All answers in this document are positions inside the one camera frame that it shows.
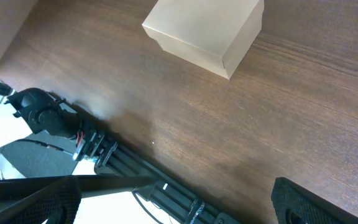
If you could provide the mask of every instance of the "white box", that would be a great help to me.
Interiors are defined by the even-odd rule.
[[[159,0],[142,25],[163,50],[230,79],[263,11],[264,0]]]

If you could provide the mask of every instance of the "brown wooden surface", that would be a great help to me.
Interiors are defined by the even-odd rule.
[[[155,2],[40,1],[0,79],[91,108],[243,222],[277,222],[280,176],[358,216],[358,1],[265,0],[230,81],[147,37]]]

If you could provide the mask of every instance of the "box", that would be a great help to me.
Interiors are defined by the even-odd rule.
[[[163,50],[230,79],[263,11],[264,0],[159,0],[142,25]]]

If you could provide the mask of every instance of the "box top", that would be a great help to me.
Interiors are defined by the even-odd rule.
[[[223,56],[259,0],[159,0],[143,26]]]

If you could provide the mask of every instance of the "wood grain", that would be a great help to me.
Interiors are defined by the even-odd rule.
[[[358,216],[358,1],[265,0],[231,81],[147,37],[155,2],[39,1],[0,79],[90,108],[244,223],[277,222],[281,176]]]

